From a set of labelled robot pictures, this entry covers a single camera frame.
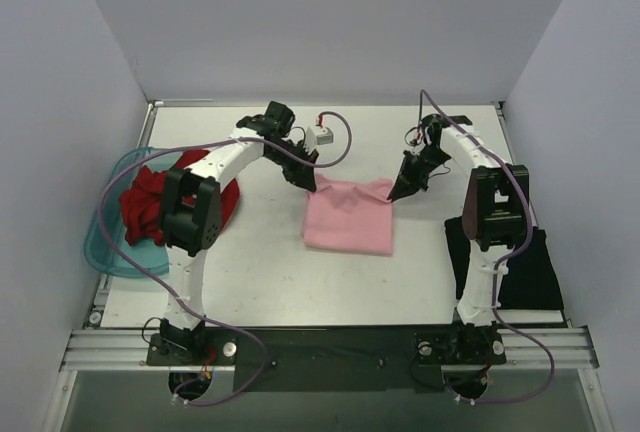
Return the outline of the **pink t shirt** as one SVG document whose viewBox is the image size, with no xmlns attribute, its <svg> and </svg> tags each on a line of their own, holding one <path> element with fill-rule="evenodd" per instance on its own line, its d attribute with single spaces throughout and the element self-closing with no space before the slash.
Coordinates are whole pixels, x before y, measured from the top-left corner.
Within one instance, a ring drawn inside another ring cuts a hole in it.
<svg viewBox="0 0 640 432">
<path fill-rule="evenodd" d="M 333 252 L 393 254 L 393 182 L 379 178 L 360 183 L 316 176 L 317 190 L 307 194 L 301 236 L 305 246 Z"/>
</svg>

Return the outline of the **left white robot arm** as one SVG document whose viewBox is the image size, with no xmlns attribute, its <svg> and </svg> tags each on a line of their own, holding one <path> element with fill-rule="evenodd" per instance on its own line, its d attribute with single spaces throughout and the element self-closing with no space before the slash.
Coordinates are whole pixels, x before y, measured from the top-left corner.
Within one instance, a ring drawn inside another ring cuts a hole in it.
<svg viewBox="0 0 640 432">
<path fill-rule="evenodd" d="M 313 165 L 322 142 L 321 126 L 308 127 L 297 142 L 289 138 L 295 115 L 270 102 L 266 112 L 240 119 L 229 138 L 209 146 L 202 159 L 171 168 L 161 196 L 159 228 L 169 258 L 167 309 L 160 337 L 184 364 L 199 361 L 206 340 L 202 288 L 207 251 L 222 231 L 222 192 L 248 165 L 264 157 L 281 167 L 290 184 L 316 190 Z"/>
</svg>

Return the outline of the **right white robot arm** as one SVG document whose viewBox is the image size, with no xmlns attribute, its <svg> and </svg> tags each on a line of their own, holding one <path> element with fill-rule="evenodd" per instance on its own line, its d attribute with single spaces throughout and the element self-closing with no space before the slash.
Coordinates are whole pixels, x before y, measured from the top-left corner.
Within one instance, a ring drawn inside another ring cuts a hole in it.
<svg viewBox="0 0 640 432">
<path fill-rule="evenodd" d="M 403 152 L 398 176 L 387 196 L 391 202 L 428 189 L 430 175 L 453 162 L 467 178 L 462 229 L 470 243 L 469 265 L 456 311 L 464 324 L 496 321 L 507 261 L 532 240 L 529 172 L 488 148 L 466 116 L 430 114 L 417 126 L 419 138 Z"/>
</svg>

